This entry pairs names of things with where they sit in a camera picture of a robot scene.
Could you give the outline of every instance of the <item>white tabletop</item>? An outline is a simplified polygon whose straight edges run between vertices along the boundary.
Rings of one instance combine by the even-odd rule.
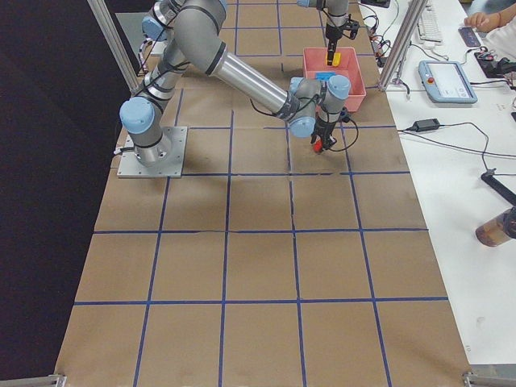
[[[388,32],[391,39],[407,8],[406,0],[399,2],[400,16]],[[445,40],[437,52],[462,62],[467,48],[457,29],[462,26],[464,10],[456,0],[433,3]],[[361,9],[364,16],[371,14]],[[381,19],[382,33],[393,20],[396,5],[392,1],[388,10],[374,9]],[[476,87],[478,102],[471,106],[435,104],[422,91],[417,74],[419,61],[425,59],[417,48],[409,49],[402,79],[413,91],[410,100],[399,92],[401,89],[388,88],[397,128],[411,127],[419,119],[438,119],[443,124],[473,122],[488,134],[488,151],[516,154],[516,122],[510,115],[516,93],[505,85]],[[470,81],[486,81],[472,53],[464,71]],[[444,127],[424,136],[466,148],[481,150],[485,146],[484,136],[471,125]],[[516,241],[488,248],[474,233],[511,205],[480,179],[485,172],[480,155],[429,144],[410,135],[401,138],[469,363],[516,364]],[[485,160],[497,173],[516,173],[516,159]],[[516,192],[516,177],[497,179]]]

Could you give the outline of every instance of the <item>power adapter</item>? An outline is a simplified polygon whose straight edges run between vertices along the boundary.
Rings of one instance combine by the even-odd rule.
[[[420,119],[415,121],[412,127],[407,127],[406,131],[435,131],[441,127],[441,124],[437,119]]]

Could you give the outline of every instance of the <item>pink plastic basket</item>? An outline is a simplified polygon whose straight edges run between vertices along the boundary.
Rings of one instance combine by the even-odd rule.
[[[315,79],[316,73],[333,72],[337,75],[344,75],[352,83],[344,106],[351,112],[357,111],[365,98],[365,86],[358,67],[355,49],[353,47],[337,48],[340,52],[339,66],[326,65],[325,48],[305,48],[303,51],[303,74],[305,78]]]

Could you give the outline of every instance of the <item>tablet screen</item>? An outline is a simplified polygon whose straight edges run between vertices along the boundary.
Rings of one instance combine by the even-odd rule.
[[[470,98],[468,87],[459,69],[453,63],[429,63],[428,69],[439,93],[445,98]]]

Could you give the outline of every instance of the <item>hand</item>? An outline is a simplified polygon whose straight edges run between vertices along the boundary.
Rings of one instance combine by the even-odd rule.
[[[487,32],[489,26],[489,16],[484,12],[476,12],[475,14],[464,19],[466,27],[476,28],[480,32]]]

